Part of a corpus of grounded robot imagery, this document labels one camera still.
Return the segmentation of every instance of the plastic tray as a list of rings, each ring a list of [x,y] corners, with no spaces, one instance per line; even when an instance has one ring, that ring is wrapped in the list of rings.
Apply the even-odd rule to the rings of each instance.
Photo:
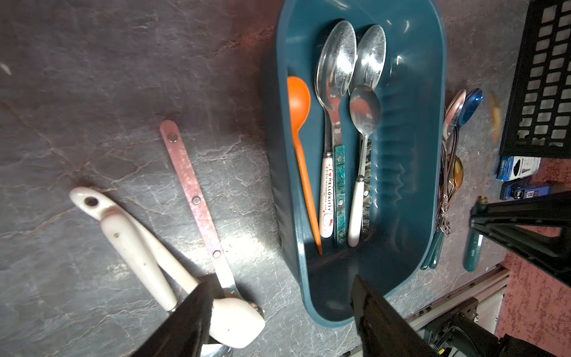
[[[293,149],[287,77],[302,78],[312,91],[311,112],[300,137],[318,204],[324,113],[313,83],[323,44],[341,19],[353,24],[357,41],[372,24],[385,31],[387,61],[376,89],[383,120],[371,138],[370,236],[356,248],[343,249],[335,249],[333,238],[322,239],[328,253],[319,256]],[[446,56],[444,26],[430,1],[285,1],[275,52],[263,75],[268,152],[284,259],[301,285],[307,311],[324,326],[351,321],[356,274],[378,293],[390,294],[426,255],[436,209]],[[351,202],[359,135],[349,116],[348,96],[340,113],[346,202]]]

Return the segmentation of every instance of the green handle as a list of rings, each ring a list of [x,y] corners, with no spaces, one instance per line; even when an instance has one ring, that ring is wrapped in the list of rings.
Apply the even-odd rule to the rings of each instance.
[[[442,243],[444,241],[444,233],[442,231],[438,231],[436,235],[436,243],[434,253],[430,259],[428,266],[430,269],[436,269],[438,266],[438,260],[440,259],[440,252],[442,252]]]
[[[428,268],[428,265],[430,264],[430,261],[432,259],[432,255],[434,254],[434,250],[436,249],[436,240],[438,238],[439,233],[442,232],[438,230],[438,232],[435,232],[432,235],[432,243],[430,244],[430,248],[428,249],[427,257],[424,258],[423,264],[420,266],[420,270],[426,270]]]
[[[343,246],[347,241],[347,227],[345,219],[345,146],[338,145],[333,148],[333,162],[335,162],[335,243]]]
[[[483,235],[470,230],[470,233],[468,234],[468,246],[466,247],[466,253],[464,254],[464,269],[466,269],[466,271],[472,272],[478,267],[483,241]]]

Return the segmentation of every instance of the orange plastic spoon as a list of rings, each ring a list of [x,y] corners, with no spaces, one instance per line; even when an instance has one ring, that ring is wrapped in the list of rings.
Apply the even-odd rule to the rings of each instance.
[[[321,247],[321,235],[319,234],[319,226],[317,225],[317,213],[315,213],[315,203],[313,202],[313,193],[311,192],[311,184],[309,183],[309,175],[307,174],[307,165],[305,163],[305,155],[303,154],[303,146],[299,139],[299,130],[307,120],[309,109],[311,108],[311,95],[306,83],[298,77],[287,78],[287,89],[289,95],[289,114],[291,116],[291,131],[293,136],[293,147],[297,155],[297,164],[299,165],[299,173],[301,175],[301,184],[303,185],[303,195],[305,196],[305,205],[307,213],[309,213],[309,222],[315,237],[315,244],[320,255],[323,255]]]

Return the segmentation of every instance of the white ceramic handle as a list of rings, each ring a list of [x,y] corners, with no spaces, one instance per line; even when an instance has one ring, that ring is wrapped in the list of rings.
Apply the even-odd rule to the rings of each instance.
[[[112,211],[99,224],[115,250],[163,309],[175,308],[176,296],[171,286],[129,218],[120,211]]]
[[[198,286],[192,275],[164,245],[139,221],[110,198],[87,187],[74,188],[70,192],[70,198],[82,211],[99,221],[105,220],[104,217],[114,214],[114,212],[121,213],[129,219],[132,226],[138,231],[139,237],[142,238],[158,265],[182,289],[190,294]],[[244,348],[258,337],[265,325],[264,318],[246,301],[236,298],[214,299],[209,333],[218,342],[233,348]]]
[[[351,247],[357,246],[361,235],[361,223],[363,220],[363,190],[364,181],[355,182],[353,189],[353,202],[351,203],[351,216],[349,217],[349,230],[347,232],[347,243]]]
[[[321,163],[321,190],[319,192],[319,234],[329,238],[333,234],[333,158],[324,157]]]
[[[101,220],[110,210],[118,210],[129,218],[133,226],[139,231],[139,235],[151,251],[157,264],[187,293],[191,293],[198,283],[178,260],[148,231],[138,220],[133,218],[127,211],[119,207],[107,196],[87,187],[76,187],[70,192],[70,198],[82,211],[96,220]]]

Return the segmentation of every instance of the pink metal strip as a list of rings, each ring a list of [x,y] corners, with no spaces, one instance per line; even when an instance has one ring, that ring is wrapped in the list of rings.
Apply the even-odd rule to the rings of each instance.
[[[220,285],[226,294],[240,297],[178,126],[175,122],[166,120],[160,124],[160,133],[163,136],[164,144],[167,146],[172,165],[175,167],[204,245],[210,254]]]

